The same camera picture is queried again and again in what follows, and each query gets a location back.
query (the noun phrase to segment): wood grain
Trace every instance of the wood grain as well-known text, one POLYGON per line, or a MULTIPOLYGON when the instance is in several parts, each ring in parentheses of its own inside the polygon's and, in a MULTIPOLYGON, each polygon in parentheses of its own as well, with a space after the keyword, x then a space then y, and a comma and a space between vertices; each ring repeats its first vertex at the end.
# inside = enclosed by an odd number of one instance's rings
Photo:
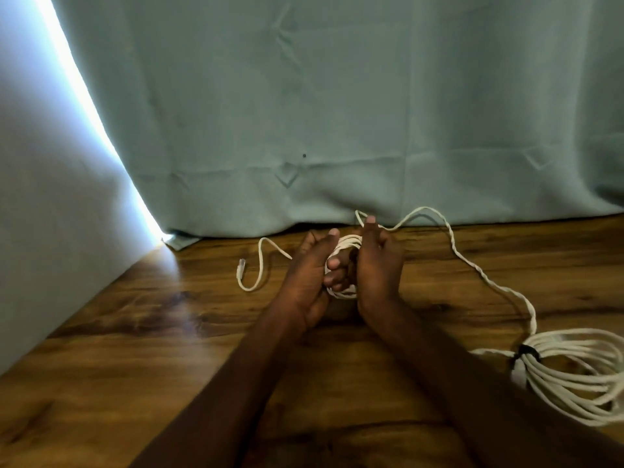
MULTIPOLYGON (((302 233, 277 236, 287 251, 302 233)), ((535 305, 539 330, 624 334, 624 216, 458 227, 457 246, 535 305)), ((519 301, 488 288, 438 228, 397 233, 404 298, 466 348, 512 348, 519 301)), ((0 377, 0 467, 124 467, 175 417, 277 291, 288 260, 257 272, 256 240, 148 254, 0 377)), ((504 368, 504 362, 492 360, 504 368)), ((624 442, 624 425, 604 430, 624 442)), ((325 321, 294 350, 247 466, 472 466, 462 441, 357 318, 325 321)))

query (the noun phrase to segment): bright light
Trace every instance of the bright light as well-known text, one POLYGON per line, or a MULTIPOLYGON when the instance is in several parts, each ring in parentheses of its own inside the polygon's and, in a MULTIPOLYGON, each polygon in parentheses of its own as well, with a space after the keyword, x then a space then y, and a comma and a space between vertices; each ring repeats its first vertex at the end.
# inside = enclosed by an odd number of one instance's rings
MULTIPOLYGON (((108 153, 115 161, 118 161, 121 164, 119 154, 117 154, 117 151, 115 151, 115 147, 111 143, 111 140, 104 130, 104 125, 102 125, 102 120, 98 115, 96 106, 91 99, 87 86, 82 79, 80 71, 78 70, 78 66, 76 66, 76 62, 74 62, 74 57, 72 56, 69 44, 67 43, 67 38, 65 38, 65 34, 60 27, 60 22, 58 21, 59 19, 56 15, 56 11, 54 10, 54 6, 52 5, 52 1, 34 1, 37 5, 37 8, 39 9, 39 12, 41 13, 43 21, 46 25, 46 29, 50 35, 52 45, 54 46, 54 50, 56 51, 56 54, 58 56, 58 61, 65 71, 65 74, 67 75, 69 85, 74 91, 74 94, 81 104, 84 113, 87 115, 87 118, 93 126, 95 133, 98 135, 98 138, 104 145, 104 148, 108 151, 108 153)), ((143 202, 143 199, 138 194, 138 191, 136 190, 134 184, 132 184, 132 194, 134 195, 136 205, 143 214, 145 222, 152 234, 160 239, 162 239, 164 236, 168 236, 162 232, 162 230, 156 223, 156 220, 154 220, 154 217, 152 217, 152 214, 147 210, 145 202, 143 202)))

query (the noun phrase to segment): curtain fold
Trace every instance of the curtain fold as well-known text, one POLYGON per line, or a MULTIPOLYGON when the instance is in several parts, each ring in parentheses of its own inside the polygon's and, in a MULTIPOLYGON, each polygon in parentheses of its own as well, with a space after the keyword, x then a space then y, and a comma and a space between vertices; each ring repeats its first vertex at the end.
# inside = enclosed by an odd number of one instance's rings
POLYGON ((53 1, 161 228, 624 210, 624 0, 53 1))

